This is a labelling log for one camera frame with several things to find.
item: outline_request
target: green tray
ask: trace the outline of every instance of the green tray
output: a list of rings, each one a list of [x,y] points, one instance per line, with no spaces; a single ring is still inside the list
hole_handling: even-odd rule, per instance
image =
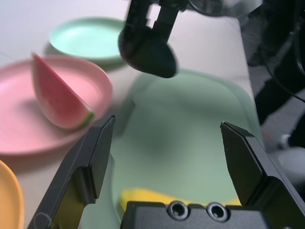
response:
[[[115,210],[118,222],[95,218],[88,228],[105,224],[118,229],[119,198],[127,188],[143,187],[197,203],[234,199],[222,121],[248,130],[262,142],[254,103],[238,85],[187,70],[171,79],[141,75],[116,116],[108,187],[112,206],[96,204],[96,209]]]

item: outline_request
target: black pants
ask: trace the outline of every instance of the black pants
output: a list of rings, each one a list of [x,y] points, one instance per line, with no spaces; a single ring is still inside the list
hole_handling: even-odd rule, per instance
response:
[[[287,40],[289,32],[293,28],[293,21],[291,19],[294,9],[294,1],[291,0],[268,0],[264,1],[269,5],[268,26],[264,30],[264,37],[261,45],[258,46],[257,51],[262,50],[266,57],[276,55],[281,46]]]
[[[287,52],[274,73],[278,81],[292,93],[298,93],[305,88],[305,76],[298,70],[293,49]],[[270,114],[279,109],[290,98],[291,95],[283,91],[273,79],[268,80],[264,88],[255,98],[260,124],[263,124]],[[291,133],[289,145],[305,147],[305,114],[299,119],[295,129]]]

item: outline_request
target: yellow plate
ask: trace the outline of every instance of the yellow plate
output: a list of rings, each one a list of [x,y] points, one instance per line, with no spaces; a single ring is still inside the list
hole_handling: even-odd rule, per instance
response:
[[[20,184],[11,169],[0,161],[0,229],[22,229],[24,200]]]

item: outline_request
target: watermelon slice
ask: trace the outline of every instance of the watermelon slice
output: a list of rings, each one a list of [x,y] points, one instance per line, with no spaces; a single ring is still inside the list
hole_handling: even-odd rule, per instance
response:
[[[72,130],[94,117],[88,105],[37,54],[32,54],[32,80],[39,106],[56,126]]]

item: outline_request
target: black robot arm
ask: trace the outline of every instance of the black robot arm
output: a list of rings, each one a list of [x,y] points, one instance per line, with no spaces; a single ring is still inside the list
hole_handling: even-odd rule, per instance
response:
[[[153,28],[146,25],[152,0],[131,0],[124,29],[119,36],[122,58],[133,68],[163,78],[176,74],[177,63],[167,41],[178,12],[187,0],[160,0],[158,19]]]

